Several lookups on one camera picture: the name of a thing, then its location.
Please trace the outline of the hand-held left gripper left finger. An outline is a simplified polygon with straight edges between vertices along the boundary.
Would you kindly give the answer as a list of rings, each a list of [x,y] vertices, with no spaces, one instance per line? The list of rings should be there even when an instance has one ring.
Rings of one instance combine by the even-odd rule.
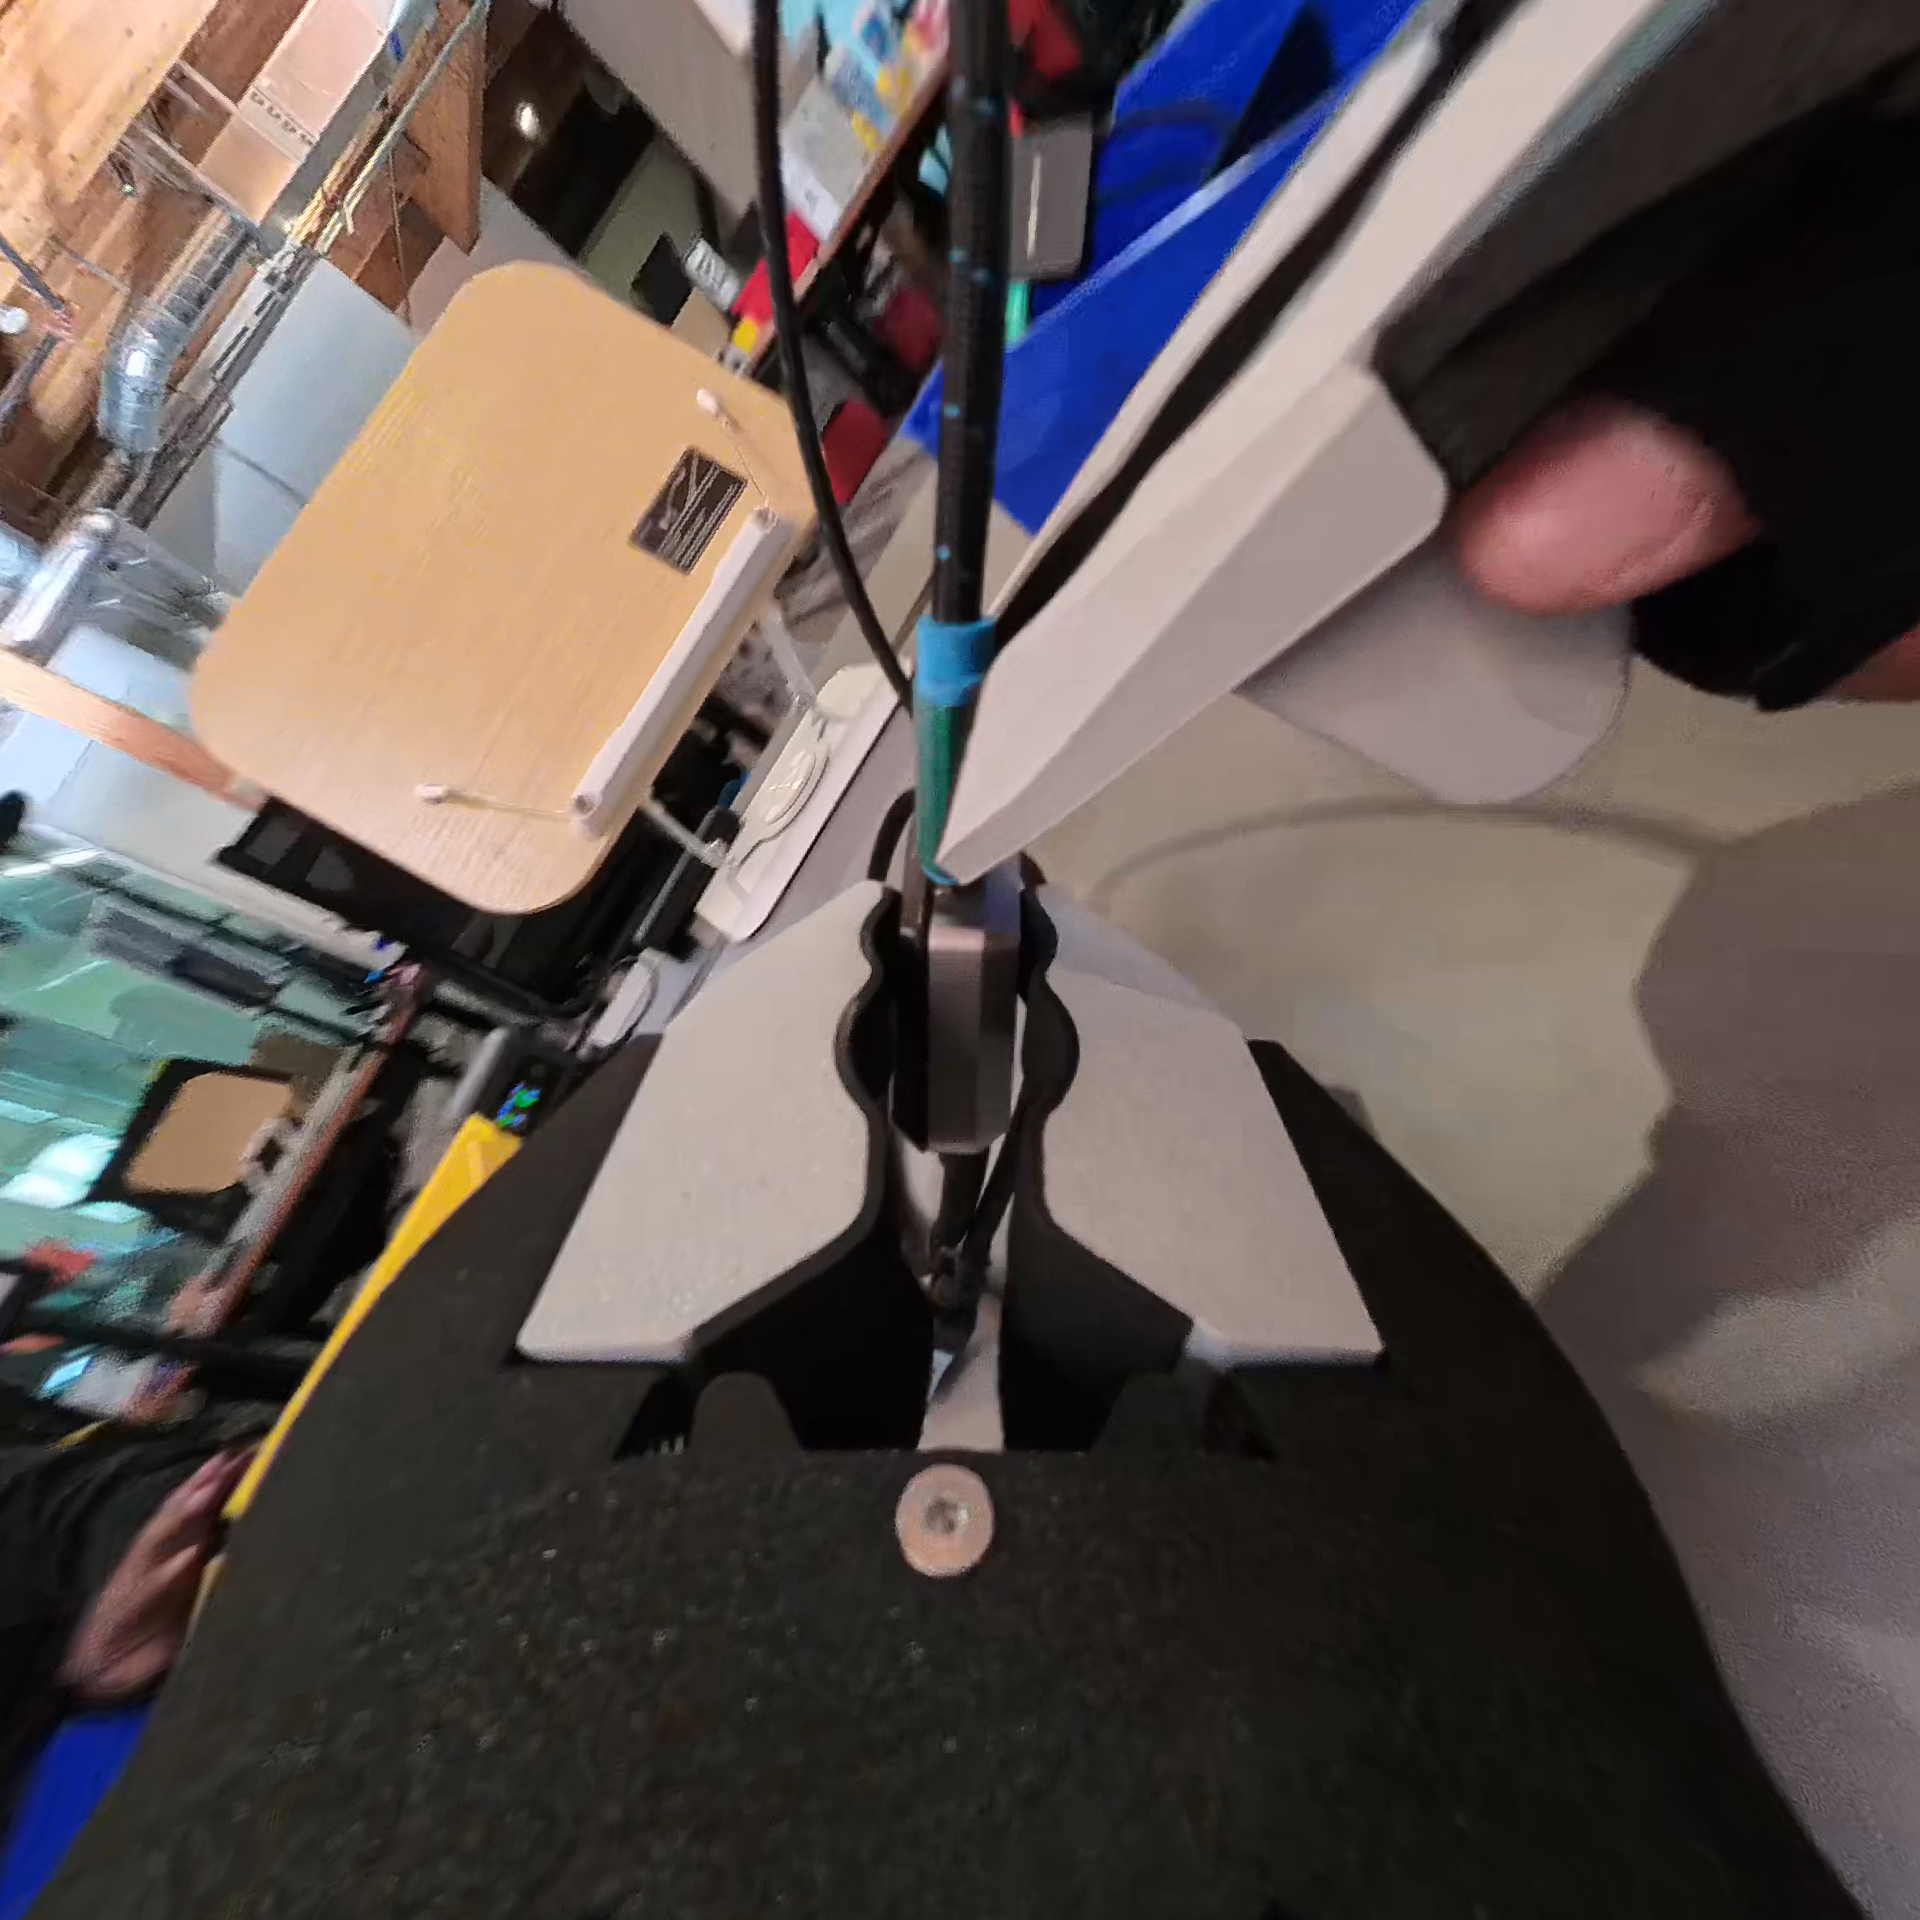
[[[524,1358],[685,1362],[861,1220],[874,1127],[843,1050],[893,900],[848,885],[720,966],[662,1028]]]

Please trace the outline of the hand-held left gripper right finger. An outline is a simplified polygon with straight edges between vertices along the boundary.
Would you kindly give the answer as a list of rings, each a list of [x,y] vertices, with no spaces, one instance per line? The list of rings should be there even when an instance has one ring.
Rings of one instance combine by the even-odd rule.
[[[1381,1332],[1250,1042],[1065,889],[1030,1001],[1038,1112],[1006,1330],[1041,1363],[1371,1363]]]

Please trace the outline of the small grey box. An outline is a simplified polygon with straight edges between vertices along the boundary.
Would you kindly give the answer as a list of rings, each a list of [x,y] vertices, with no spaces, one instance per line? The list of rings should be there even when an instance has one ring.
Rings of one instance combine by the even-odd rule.
[[[1057,117],[1015,135],[1008,270],[1020,279],[1070,279],[1091,242],[1094,131]]]

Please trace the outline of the metal bottle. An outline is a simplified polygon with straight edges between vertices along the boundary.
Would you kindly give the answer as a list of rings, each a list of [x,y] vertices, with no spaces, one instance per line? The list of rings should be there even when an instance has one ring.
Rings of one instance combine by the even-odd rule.
[[[54,666],[66,640],[82,625],[123,612],[117,559],[123,555],[123,517],[87,509],[47,547],[3,527],[3,654]]]

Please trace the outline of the person's right hand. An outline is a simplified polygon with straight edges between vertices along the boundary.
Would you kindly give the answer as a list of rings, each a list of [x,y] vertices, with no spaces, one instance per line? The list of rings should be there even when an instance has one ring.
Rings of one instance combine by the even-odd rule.
[[[1807,186],[1456,507],[1505,609],[1765,713],[1918,701],[1918,172]]]

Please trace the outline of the silver flexible duct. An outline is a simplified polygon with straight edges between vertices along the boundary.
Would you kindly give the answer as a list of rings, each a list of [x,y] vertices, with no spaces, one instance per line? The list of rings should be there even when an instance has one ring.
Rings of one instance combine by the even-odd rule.
[[[172,278],[150,296],[131,301],[114,327],[95,398],[95,428],[114,450],[157,455],[169,378],[198,327],[197,312],[193,279]]]

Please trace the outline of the yellow panel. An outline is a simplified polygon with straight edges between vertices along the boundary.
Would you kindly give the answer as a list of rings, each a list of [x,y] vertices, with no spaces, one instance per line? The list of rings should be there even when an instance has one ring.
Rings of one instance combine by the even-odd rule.
[[[350,1305],[338,1316],[335,1330],[328,1332],[320,1354],[314,1358],[310,1371],[302,1376],[302,1387],[293,1387],[293,1393],[282,1406],[275,1425],[255,1447],[249,1468],[233,1485],[229,1501],[224,1507],[226,1525],[242,1522],[242,1514],[249,1514],[249,1507],[252,1507],[266,1476],[271,1472],[275,1456],[282,1454],[287,1432],[293,1429],[293,1424],[302,1421],[302,1413],[308,1409],[314,1393],[320,1391],[320,1380],[328,1376],[329,1363],[338,1363],[338,1358],[350,1346],[353,1332],[361,1332],[361,1324],[368,1318],[368,1311],[384,1298],[384,1293],[398,1279],[398,1274],[407,1265],[407,1261],[416,1261],[417,1251],[504,1166],[510,1166],[516,1160],[516,1152],[521,1152],[521,1135],[508,1132],[492,1120],[483,1120],[483,1117],[460,1120],[460,1127],[453,1129],[453,1138],[441,1152],[439,1166],[430,1170],[430,1175],[426,1177],[426,1184],[417,1187],[417,1195],[405,1209],[405,1213],[398,1219],[398,1226],[391,1230],[384,1255],[374,1261],[357,1295],[350,1298]]]

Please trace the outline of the white plastic device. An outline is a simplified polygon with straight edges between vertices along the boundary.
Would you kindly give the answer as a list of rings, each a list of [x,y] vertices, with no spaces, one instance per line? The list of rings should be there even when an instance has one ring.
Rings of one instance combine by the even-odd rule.
[[[700,918],[723,942],[753,941],[769,923],[894,708],[881,668],[848,664],[797,713],[700,900]]]

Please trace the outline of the grey hdmi adapter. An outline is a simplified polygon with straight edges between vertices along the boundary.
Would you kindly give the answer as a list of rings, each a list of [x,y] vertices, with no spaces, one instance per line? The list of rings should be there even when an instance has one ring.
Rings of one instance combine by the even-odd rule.
[[[971,885],[907,873],[894,987],[893,1124],[941,1166],[920,1230],[934,1346],[976,1330],[997,1234],[1012,1209],[1027,1100],[1015,1097],[1027,942],[1027,857]]]

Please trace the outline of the light wooden chair seat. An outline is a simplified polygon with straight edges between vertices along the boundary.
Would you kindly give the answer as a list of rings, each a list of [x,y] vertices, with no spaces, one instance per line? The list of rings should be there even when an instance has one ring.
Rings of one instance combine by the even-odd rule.
[[[233,778],[492,913],[574,898],[813,531],[780,394],[570,267],[471,278],[209,636]]]

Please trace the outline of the storage shelf with boxes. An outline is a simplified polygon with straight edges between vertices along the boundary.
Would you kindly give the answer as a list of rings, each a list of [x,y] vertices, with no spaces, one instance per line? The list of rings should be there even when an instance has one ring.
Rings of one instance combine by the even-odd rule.
[[[692,177],[688,238],[627,275],[638,305],[743,375],[780,378],[758,242],[753,4],[572,4]],[[831,488],[857,501],[945,353],[945,4],[778,4],[783,242]]]

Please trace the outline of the blue plastic bin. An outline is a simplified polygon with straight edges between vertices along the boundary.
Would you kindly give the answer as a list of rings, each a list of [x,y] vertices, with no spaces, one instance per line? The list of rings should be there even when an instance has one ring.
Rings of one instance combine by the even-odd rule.
[[[1057,509],[1127,394],[1411,4],[1194,4],[1117,82],[1081,278],[1006,350],[997,501]]]

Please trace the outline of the black chair with wooden back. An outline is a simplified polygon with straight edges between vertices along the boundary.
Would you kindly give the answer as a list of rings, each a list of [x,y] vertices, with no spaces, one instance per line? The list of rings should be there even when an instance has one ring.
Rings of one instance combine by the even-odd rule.
[[[205,1199],[244,1184],[293,1117],[299,1079],[266,1066],[169,1061],[142,1100],[101,1190]]]

